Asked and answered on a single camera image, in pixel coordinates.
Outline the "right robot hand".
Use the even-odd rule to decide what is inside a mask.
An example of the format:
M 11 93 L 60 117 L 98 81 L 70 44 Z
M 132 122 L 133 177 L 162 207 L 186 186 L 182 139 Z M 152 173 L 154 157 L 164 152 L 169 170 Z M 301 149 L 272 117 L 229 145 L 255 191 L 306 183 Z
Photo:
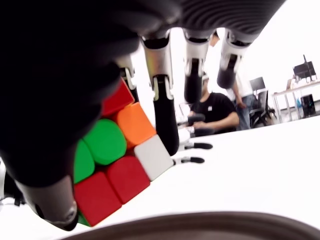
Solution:
M 193 73 L 217 28 L 230 31 L 218 85 L 230 88 L 240 54 L 281 0 L 3 0 L 0 3 L 0 156 L 33 212 L 71 231 L 78 222 L 72 182 L 78 141 L 97 122 L 121 80 L 120 59 L 143 43 L 155 93 L 156 132 L 179 145 L 169 51 L 182 28 Z

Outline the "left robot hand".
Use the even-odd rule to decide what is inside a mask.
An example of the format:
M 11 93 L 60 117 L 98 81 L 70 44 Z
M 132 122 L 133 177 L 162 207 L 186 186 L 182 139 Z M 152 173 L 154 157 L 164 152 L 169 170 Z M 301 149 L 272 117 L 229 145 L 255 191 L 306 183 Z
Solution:
M 192 138 L 205 137 L 214 133 L 211 128 L 194 128 L 193 124 L 196 122 L 203 122 L 205 115 L 201 113 L 195 113 L 190 116 L 179 117 L 177 120 L 177 130 L 179 146 L 178 152 L 190 150 L 190 149 L 201 149 L 210 150 L 213 148 L 211 143 L 206 142 L 192 142 Z

